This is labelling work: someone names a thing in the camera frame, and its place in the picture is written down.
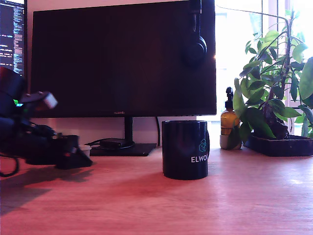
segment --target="glass bottle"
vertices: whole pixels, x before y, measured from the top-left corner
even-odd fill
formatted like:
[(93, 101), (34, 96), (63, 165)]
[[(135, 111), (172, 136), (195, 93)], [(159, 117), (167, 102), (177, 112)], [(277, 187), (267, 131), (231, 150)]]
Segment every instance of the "glass bottle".
[[(239, 118), (237, 118), (234, 108), (233, 108), (233, 97), (234, 93), (231, 87), (227, 87), (227, 101), (225, 102), (226, 110), (221, 114), (221, 136), (220, 136), (220, 146), (222, 149), (229, 149), (227, 147), (228, 136), (233, 128), (233, 126), (239, 127)], [(240, 149), (240, 143), (232, 149)]]

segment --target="mug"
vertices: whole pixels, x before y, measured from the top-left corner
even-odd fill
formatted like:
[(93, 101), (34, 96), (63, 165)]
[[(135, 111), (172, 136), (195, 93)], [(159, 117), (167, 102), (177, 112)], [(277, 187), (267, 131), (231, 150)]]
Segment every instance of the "mug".
[(162, 169), (167, 178), (196, 180), (208, 175), (210, 151), (207, 122), (162, 122)]

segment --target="monitor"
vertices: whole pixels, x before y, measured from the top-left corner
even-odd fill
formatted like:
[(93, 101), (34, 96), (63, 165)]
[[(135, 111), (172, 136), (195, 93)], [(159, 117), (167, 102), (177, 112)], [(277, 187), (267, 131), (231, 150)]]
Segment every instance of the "monitor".
[(196, 25), (207, 53), (190, 66), (193, 26), (189, 1), (34, 12), (31, 91), (59, 102), (36, 117), (215, 115), (214, 0)]
[(26, 77), (27, 0), (0, 0), (0, 66)]

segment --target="monitor base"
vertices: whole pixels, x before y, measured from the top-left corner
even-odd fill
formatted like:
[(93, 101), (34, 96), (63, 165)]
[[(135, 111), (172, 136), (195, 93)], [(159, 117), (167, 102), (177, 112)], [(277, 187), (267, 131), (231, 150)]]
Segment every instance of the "monitor base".
[(135, 143), (132, 147), (118, 150), (95, 147), (90, 150), (90, 156), (148, 156), (156, 146), (156, 143)]

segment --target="desk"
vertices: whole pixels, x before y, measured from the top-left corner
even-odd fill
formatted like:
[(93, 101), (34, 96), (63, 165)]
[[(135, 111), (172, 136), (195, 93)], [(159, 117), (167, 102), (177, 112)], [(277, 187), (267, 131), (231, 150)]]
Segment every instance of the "desk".
[(161, 157), (92, 157), (67, 171), (21, 161), (1, 179), (1, 235), (313, 234), (313, 157), (213, 149), (195, 181), (165, 178)]

